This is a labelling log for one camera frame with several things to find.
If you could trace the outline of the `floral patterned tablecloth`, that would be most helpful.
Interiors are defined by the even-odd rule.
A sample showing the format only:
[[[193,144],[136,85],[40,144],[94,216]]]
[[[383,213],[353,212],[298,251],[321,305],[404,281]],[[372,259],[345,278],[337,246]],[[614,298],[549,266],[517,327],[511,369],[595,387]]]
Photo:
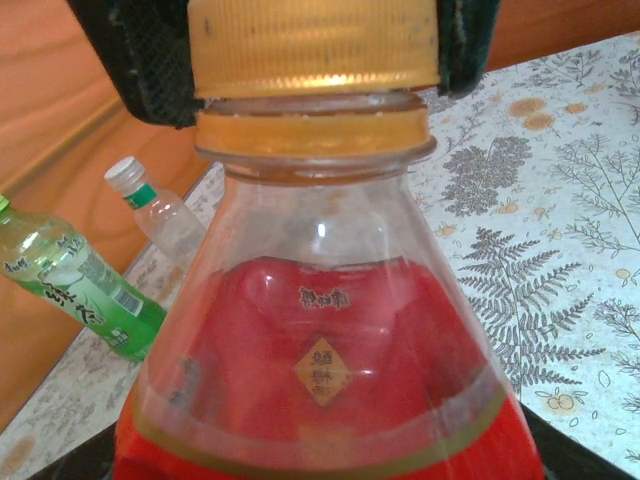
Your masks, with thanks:
[[[433,110],[412,193],[522,402],[640,479],[640,31]]]

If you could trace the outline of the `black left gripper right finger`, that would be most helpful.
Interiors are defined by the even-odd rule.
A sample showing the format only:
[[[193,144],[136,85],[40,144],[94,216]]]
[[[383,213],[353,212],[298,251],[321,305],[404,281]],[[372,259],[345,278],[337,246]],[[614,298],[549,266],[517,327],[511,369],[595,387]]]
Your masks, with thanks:
[[[546,480],[640,480],[563,434],[520,404]]]

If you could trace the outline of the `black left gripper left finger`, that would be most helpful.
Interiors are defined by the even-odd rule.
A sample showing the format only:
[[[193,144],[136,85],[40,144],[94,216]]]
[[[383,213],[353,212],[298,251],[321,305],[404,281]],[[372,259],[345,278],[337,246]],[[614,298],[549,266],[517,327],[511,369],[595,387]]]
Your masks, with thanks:
[[[112,480],[115,428],[109,425],[27,480]]]

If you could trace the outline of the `small clear bottle green band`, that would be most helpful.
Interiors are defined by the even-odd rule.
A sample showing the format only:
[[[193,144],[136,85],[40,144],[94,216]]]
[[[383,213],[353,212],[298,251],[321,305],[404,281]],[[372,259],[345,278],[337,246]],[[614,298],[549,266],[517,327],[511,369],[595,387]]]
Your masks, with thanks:
[[[175,267],[187,273],[206,228],[180,196],[158,186],[146,171],[133,192],[120,194],[150,242]]]

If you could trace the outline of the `white bottle cap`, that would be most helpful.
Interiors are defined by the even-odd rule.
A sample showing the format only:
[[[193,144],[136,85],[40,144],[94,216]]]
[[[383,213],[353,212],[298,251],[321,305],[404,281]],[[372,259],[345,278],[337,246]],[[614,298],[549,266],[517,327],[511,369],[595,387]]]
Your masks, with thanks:
[[[128,156],[109,168],[104,179],[116,192],[125,195],[137,188],[145,173],[145,167],[134,156]]]

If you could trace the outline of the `green tea bottle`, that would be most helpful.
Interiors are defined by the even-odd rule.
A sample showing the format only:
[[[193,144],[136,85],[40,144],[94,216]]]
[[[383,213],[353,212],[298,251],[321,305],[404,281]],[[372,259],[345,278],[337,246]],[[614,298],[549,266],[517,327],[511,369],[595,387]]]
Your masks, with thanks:
[[[114,270],[67,221],[0,212],[0,274],[73,317],[117,355],[139,363],[166,310]]]

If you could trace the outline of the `red label drink bottle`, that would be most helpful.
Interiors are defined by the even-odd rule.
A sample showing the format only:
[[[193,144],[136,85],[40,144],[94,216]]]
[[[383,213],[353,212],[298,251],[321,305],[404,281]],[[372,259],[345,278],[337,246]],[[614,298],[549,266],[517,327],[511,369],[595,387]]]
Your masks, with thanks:
[[[225,192],[125,402],[113,480],[544,480],[411,196],[414,94],[213,100]]]

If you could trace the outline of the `golden orange bottle cap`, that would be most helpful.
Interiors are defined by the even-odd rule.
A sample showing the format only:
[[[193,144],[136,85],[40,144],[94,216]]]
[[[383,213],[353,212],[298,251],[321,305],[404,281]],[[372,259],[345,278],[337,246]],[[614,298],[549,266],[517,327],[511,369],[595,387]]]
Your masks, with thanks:
[[[437,0],[189,0],[197,97],[433,86]]]

